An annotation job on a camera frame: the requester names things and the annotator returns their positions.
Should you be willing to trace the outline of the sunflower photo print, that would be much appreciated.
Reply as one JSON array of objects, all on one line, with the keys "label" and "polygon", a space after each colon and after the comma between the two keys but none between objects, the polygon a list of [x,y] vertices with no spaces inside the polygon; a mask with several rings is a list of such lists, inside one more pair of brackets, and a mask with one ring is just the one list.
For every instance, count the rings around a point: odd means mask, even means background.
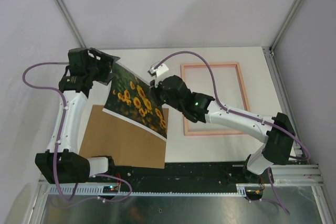
[{"label": "sunflower photo print", "polygon": [[151,97],[150,85],[125,66],[112,66],[113,78],[103,111],[167,140],[163,108]]}]

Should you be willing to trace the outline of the brown cardboard backing board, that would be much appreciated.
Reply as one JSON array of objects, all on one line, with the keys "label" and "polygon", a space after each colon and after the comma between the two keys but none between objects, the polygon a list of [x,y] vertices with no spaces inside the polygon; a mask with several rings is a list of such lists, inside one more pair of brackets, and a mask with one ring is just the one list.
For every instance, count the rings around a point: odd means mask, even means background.
[{"label": "brown cardboard backing board", "polygon": [[159,168],[165,166],[166,141],[93,105],[79,155],[111,156],[117,166]]}]

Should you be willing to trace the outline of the pink wooden picture frame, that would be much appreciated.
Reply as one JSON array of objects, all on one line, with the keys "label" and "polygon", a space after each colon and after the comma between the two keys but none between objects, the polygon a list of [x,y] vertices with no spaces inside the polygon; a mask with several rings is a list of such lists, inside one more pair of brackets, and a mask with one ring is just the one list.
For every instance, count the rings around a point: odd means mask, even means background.
[{"label": "pink wooden picture frame", "polygon": [[[250,111],[247,91],[238,62],[211,63],[215,77],[216,91],[222,104]],[[181,78],[187,87],[198,93],[215,96],[211,75],[203,63],[184,63],[181,65]],[[192,123],[184,119],[185,136],[242,135],[237,130],[216,124]]]}]

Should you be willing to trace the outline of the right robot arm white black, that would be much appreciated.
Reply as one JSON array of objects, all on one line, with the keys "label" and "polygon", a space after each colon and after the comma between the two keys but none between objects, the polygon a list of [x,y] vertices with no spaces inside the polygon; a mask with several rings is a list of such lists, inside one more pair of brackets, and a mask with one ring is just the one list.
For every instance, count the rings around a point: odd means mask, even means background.
[{"label": "right robot arm white black", "polygon": [[260,141],[262,146],[244,163],[245,181],[254,183],[270,166],[288,163],[295,133],[287,115],[263,116],[220,106],[214,97],[192,92],[178,76],[152,80],[150,92],[157,105],[169,105],[190,122],[225,126]]}]

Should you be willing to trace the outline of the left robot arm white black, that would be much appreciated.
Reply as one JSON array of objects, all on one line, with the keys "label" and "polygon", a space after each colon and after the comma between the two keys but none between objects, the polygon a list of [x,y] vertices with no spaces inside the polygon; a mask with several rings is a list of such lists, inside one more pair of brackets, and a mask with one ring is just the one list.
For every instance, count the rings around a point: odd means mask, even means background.
[{"label": "left robot arm white black", "polygon": [[117,56],[94,48],[75,48],[68,52],[69,62],[56,91],[60,106],[54,132],[35,164],[50,184],[85,183],[96,174],[105,182],[115,178],[110,156],[84,158],[78,151],[78,133],[83,110],[94,82],[108,85]]}]

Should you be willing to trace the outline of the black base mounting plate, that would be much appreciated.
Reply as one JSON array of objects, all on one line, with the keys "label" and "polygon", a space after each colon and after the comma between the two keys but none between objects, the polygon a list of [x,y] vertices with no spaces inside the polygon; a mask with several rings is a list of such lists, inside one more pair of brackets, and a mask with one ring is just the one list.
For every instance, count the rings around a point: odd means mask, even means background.
[{"label": "black base mounting plate", "polygon": [[163,169],[116,166],[111,174],[137,192],[226,193],[237,184],[268,184],[273,175],[249,175],[244,162],[165,163]]}]

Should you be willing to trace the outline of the left aluminium corner post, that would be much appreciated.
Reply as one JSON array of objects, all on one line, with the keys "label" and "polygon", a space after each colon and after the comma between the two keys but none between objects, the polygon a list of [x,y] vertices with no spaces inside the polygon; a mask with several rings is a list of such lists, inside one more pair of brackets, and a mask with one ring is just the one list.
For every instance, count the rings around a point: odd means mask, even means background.
[{"label": "left aluminium corner post", "polygon": [[54,0],[57,8],[59,9],[62,17],[64,18],[64,21],[66,25],[68,26],[69,30],[71,31],[76,43],[78,44],[79,47],[86,47],[86,43],[81,36],[79,29],[70,13],[68,10],[66,3],[64,0]]}]

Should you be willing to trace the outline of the aluminium corner post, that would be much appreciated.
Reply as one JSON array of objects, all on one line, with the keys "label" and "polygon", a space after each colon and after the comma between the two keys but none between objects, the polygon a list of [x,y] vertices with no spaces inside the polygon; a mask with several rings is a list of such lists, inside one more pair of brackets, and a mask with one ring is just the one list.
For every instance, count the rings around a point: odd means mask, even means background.
[{"label": "aluminium corner post", "polygon": [[304,2],[305,0],[294,0],[293,1],[293,3],[291,4],[289,8],[289,11],[287,12],[283,22],[280,25],[279,30],[277,31],[271,45],[269,46],[270,51],[274,51],[278,47],[280,41],[282,40],[288,28],[290,27],[291,23],[294,21],[295,16],[300,11]]},{"label": "aluminium corner post", "polygon": [[76,43],[78,44],[79,47],[86,47],[86,43],[81,36],[79,29],[70,13],[68,10],[66,3],[64,0],[54,0],[57,8],[59,9],[62,17],[64,18],[64,21],[66,25],[68,26],[69,30],[71,31]]}]

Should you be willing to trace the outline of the aluminium front right rail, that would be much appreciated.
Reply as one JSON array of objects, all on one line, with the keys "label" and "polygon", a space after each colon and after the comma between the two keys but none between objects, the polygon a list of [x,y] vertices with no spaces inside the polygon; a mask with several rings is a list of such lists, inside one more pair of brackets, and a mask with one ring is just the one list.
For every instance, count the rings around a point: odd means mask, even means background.
[{"label": "aluminium front right rail", "polygon": [[271,170],[276,186],[324,186],[318,165],[274,165]]}]

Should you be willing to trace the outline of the right aluminium corner post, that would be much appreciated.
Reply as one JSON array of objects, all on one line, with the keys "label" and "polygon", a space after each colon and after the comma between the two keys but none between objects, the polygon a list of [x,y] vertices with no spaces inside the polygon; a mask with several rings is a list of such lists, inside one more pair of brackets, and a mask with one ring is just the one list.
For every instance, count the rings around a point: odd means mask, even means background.
[{"label": "right aluminium corner post", "polygon": [[280,25],[279,30],[277,31],[271,45],[269,46],[270,51],[274,51],[278,47],[280,41],[282,40],[288,28],[290,27],[291,23],[294,21],[295,16],[300,11],[304,2],[305,0],[294,0],[293,1],[293,3],[291,4],[289,8],[289,11],[287,12],[283,22]]}]

